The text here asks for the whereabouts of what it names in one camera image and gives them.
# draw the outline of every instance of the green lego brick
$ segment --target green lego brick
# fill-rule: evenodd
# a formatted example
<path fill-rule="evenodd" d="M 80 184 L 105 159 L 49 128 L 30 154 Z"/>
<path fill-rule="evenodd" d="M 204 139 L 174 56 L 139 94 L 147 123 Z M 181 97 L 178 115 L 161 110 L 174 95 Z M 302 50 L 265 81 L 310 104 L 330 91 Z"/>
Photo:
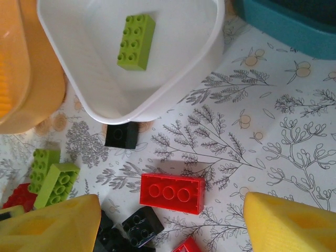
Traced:
<path fill-rule="evenodd" d="M 38 194 L 50 166 L 59 163 L 61 151 L 36 149 L 33 153 L 34 161 L 31 164 L 30 185 L 28 191 Z"/>
<path fill-rule="evenodd" d="M 79 173 L 71 163 L 52 164 L 34 203 L 36 209 L 65 201 Z"/>
<path fill-rule="evenodd" d="M 126 18 L 118 66 L 125 70 L 146 70 L 154 29 L 155 21 L 148 14 Z"/>

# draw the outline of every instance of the red toy piece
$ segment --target red toy piece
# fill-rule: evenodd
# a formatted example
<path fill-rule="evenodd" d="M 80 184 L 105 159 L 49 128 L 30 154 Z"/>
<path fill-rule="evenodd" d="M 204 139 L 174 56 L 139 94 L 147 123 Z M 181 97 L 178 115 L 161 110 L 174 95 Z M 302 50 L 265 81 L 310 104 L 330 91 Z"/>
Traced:
<path fill-rule="evenodd" d="M 192 237 L 189 237 L 184 243 L 175 249 L 173 252 L 201 252 L 200 248 L 197 246 L 196 242 Z"/>
<path fill-rule="evenodd" d="M 140 204 L 199 214 L 204 208 L 204 190 L 202 177 L 145 173 L 141 175 Z"/>
<path fill-rule="evenodd" d="M 33 205 L 37 194 L 28 191 L 29 183 L 19 185 L 8 198 L 7 202 L 3 205 L 2 209 L 12 206 L 22 205 L 25 212 L 33 209 Z"/>

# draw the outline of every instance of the white plastic bowl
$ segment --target white plastic bowl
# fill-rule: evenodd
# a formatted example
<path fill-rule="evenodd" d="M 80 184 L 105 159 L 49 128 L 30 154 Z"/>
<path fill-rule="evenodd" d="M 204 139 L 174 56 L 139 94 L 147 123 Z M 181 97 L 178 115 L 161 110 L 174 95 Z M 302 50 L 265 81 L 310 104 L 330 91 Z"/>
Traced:
<path fill-rule="evenodd" d="M 156 22 L 146 71 L 117 65 L 125 18 Z M 97 121 L 151 121 L 215 70 L 224 0 L 39 0 L 38 16 L 85 110 Z"/>

